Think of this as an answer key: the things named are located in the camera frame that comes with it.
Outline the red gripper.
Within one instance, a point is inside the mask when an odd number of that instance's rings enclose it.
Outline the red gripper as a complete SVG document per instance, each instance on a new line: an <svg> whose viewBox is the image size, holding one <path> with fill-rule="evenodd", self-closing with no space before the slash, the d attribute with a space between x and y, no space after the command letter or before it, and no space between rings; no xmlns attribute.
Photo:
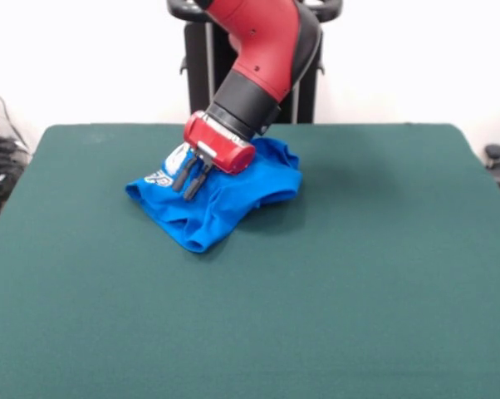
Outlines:
<svg viewBox="0 0 500 399"><path fill-rule="evenodd" d="M216 166L229 175L237 175L254 160L256 148L203 111L194 112L184 126L184 141L203 161L184 192L184 200L191 201L203 186L208 174ZM199 160L194 154L176 176L172 189L180 192L191 170Z"/></svg>

